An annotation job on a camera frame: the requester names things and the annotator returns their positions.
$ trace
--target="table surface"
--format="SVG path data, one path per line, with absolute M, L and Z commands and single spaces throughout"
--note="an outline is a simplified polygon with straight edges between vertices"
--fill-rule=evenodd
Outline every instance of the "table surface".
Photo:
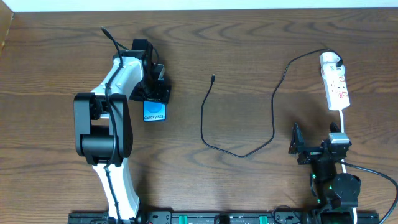
M 106 210 L 93 168 L 75 150 L 73 97 L 100 84 L 117 41 L 148 38 L 172 81 L 167 120 L 145 123 L 129 102 L 131 177 L 141 201 L 174 210 L 272 210 L 316 205 L 309 166 L 287 154 L 294 122 L 319 145 L 329 111 L 318 55 L 293 63 L 275 96 L 275 138 L 247 159 L 209 149 L 200 139 L 244 154 L 272 135 L 271 94 L 288 61 L 330 47 L 343 58 L 353 143 L 347 161 L 398 180 L 398 9 L 17 13 L 0 59 L 0 222 L 65 223 L 76 210 Z M 395 196 L 381 177 L 362 180 L 359 210 L 383 216 Z M 388 223 L 398 222 L 395 211 Z

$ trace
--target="power outlet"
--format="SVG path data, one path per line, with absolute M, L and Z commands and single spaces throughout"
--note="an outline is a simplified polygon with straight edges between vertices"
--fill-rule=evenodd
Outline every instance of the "power outlet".
M 329 110 L 342 110 L 350 105 L 345 66 L 336 66 L 340 60 L 340 57 L 334 52 L 325 52 L 320 56 L 321 74 Z

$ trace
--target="white power strip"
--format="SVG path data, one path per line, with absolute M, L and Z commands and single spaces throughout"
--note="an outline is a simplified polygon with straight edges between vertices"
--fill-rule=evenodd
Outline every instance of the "white power strip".
M 342 110 L 349 106 L 344 65 L 337 67 L 340 57 L 334 52 L 325 52 L 320 56 L 321 74 L 325 83 L 329 110 Z

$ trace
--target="white cord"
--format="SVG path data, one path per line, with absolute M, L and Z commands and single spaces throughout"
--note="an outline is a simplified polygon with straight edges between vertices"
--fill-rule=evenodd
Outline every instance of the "white cord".
M 340 114 L 340 129 L 341 132 L 344 132 L 344 116 L 343 116 L 343 110 L 338 110 Z M 347 173 L 346 166 L 344 164 L 341 165 L 341 169 L 343 170 L 343 173 Z M 358 215 L 356 214 L 356 208 L 353 208 L 353 215 L 354 215 L 354 224 L 357 223 L 358 221 Z

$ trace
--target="white backdrop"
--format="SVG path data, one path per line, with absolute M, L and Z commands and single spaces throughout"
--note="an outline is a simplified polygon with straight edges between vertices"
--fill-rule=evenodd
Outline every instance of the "white backdrop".
M 398 0 L 3 0 L 14 12 L 398 7 Z

